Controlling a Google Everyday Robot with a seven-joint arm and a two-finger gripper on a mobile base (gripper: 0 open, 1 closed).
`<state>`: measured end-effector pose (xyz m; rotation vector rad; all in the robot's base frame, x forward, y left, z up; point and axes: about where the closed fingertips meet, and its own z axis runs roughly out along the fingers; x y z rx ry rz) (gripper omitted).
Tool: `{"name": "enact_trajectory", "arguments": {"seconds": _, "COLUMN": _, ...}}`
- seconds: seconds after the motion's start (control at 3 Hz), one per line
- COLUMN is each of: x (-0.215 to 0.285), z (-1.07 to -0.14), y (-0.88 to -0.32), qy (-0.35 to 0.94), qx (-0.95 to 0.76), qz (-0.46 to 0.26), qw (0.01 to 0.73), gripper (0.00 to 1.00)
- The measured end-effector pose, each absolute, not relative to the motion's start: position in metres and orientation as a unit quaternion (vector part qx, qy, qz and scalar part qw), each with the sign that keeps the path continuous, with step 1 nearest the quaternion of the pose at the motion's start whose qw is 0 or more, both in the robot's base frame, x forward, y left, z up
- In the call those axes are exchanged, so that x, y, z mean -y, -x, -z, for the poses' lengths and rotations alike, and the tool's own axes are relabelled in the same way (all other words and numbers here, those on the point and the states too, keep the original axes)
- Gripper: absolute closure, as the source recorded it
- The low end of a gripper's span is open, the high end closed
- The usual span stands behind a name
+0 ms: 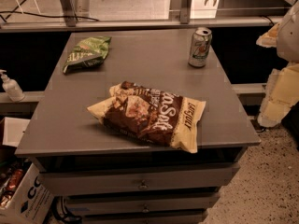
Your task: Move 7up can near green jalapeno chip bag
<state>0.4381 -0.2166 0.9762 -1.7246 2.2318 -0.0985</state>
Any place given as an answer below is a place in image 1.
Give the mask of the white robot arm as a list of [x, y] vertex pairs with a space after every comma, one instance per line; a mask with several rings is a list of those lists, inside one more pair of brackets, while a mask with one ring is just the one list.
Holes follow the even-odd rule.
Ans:
[[286, 13], [278, 27], [277, 53], [288, 62], [299, 62], [299, 0]]

